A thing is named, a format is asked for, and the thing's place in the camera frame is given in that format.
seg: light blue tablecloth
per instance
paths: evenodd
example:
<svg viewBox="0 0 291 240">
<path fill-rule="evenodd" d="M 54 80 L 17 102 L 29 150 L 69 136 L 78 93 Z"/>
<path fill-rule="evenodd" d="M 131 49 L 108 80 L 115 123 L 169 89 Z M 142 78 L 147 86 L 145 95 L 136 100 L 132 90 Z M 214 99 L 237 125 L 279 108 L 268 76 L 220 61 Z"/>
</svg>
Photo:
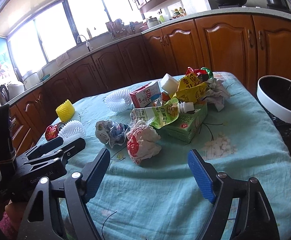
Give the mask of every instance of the light blue tablecloth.
<svg viewBox="0 0 291 240">
<path fill-rule="evenodd" d="M 161 152 L 144 160 L 142 166 L 132 162 L 124 145 L 111 149 L 95 137 L 97 121 L 129 123 L 130 110 L 120 114 L 109 110 L 103 102 L 109 93 L 84 98 L 74 104 L 76 112 L 72 119 L 84 125 L 87 144 L 69 160 L 67 175 L 93 161 L 103 147 L 107 147 L 115 159 L 95 198 L 87 204 L 100 234 L 106 218 L 117 211 L 104 224 L 105 240 L 196 238 L 212 205 L 202 197 L 188 167 L 187 153 L 193 148 L 217 171 L 224 171 L 233 179 L 258 178 L 275 214 L 280 239 L 289 238 L 291 158 L 288 149 L 254 97 L 233 75 L 220 74 L 231 93 L 224 109 L 217 112 L 213 105 L 208 106 L 205 125 L 190 144 L 162 136 L 158 141 Z M 135 90 L 145 83 L 130 88 Z M 43 136 L 38 144 L 45 142 Z M 237 202 L 233 201 L 229 218 L 236 217 Z M 66 209 L 65 202 L 61 203 L 61 208 Z M 233 222 L 228 221 L 223 239 L 229 239 Z"/>
</svg>

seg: blue gripper pad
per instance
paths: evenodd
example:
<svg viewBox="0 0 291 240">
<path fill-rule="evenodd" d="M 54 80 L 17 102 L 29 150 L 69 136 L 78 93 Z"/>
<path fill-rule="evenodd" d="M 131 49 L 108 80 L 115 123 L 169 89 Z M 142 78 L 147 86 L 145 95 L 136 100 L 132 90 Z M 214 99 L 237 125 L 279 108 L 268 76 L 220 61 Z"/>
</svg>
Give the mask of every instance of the blue gripper pad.
<svg viewBox="0 0 291 240">
<path fill-rule="evenodd" d="M 217 196 L 213 192 L 212 180 L 193 150 L 188 152 L 188 165 L 203 197 L 214 204 Z"/>
<path fill-rule="evenodd" d="M 89 164 L 91 164 L 93 170 L 90 173 L 90 175 L 86 178 L 86 191 L 85 194 L 82 196 L 82 200 L 84 203 L 88 203 L 90 199 L 94 198 L 96 192 L 99 189 L 101 181 L 103 180 L 103 177 L 110 164 L 109 150 L 103 148 L 99 152 L 97 157 L 95 157 L 95 160 L 93 162 L 86 164 L 87 168 L 89 167 L 88 166 Z"/>
</svg>

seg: white bottle cap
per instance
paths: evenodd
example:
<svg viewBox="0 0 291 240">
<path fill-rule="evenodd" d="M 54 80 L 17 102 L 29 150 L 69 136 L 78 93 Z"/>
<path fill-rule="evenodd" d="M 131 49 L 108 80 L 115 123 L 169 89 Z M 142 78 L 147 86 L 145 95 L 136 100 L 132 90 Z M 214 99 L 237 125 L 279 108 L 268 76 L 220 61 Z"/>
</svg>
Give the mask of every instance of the white bottle cap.
<svg viewBox="0 0 291 240">
<path fill-rule="evenodd" d="M 182 102 L 180 104 L 178 104 L 178 108 L 179 108 L 179 113 L 186 113 L 186 112 L 190 112 L 193 111 L 195 109 L 193 102 Z"/>
</svg>

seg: crumpled plastic bag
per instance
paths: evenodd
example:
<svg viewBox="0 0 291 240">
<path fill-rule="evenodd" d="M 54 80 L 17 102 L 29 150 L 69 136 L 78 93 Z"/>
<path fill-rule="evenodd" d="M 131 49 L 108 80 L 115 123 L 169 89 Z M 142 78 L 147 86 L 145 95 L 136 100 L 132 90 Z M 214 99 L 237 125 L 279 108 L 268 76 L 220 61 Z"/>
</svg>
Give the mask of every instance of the crumpled plastic bag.
<svg viewBox="0 0 291 240">
<path fill-rule="evenodd" d="M 122 145 L 126 139 L 126 133 L 130 130 L 130 127 L 124 123 L 107 121 L 98 121 L 95 124 L 95 136 L 103 144 L 109 143 L 113 148 L 115 144 Z"/>
<path fill-rule="evenodd" d="M 138 121 L 127 133 L 127 152 L 133 162 L 140 165 L 141 160 L 151 158 L 161 151 L 161 146 L 155 142 L 161 139 L 156 130 L 145 121 Z"/>
<path fill-rule="evenodd" d="M 222 80 L 216 78 L 210 78 L 206 81 L 209 89 L 205 92 L 202 97 L 202 101 L 212 103 L 215 105 L 218 112 L 224 108 L 224 100 L 230 98 L 230 93 L 222 85 Z"/>
</svg>

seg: yellow snack bag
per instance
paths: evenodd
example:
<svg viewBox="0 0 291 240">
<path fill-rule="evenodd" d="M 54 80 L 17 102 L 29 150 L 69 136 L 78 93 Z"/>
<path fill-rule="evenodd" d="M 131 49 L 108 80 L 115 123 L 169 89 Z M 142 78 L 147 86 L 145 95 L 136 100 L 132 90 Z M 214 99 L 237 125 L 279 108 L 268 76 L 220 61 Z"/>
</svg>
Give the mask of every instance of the yellow snack bag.
<svg viewBox="0 0 291 240">
<path fill-rule="evenodd" d="M 177 91 L 173 97 L 180 101 L 196 103 L 204 95 L 207 89 L 207 83 L 203 82 L 195 87 Z"/>
<path fill-rule="evenodd" d="M 192 88 L 202 83 L 202 81 L 197 77 L 195 73 L 189 73 L 179 80 L 178 90 L 184 90 L 187 88 Z"/>
</svg>

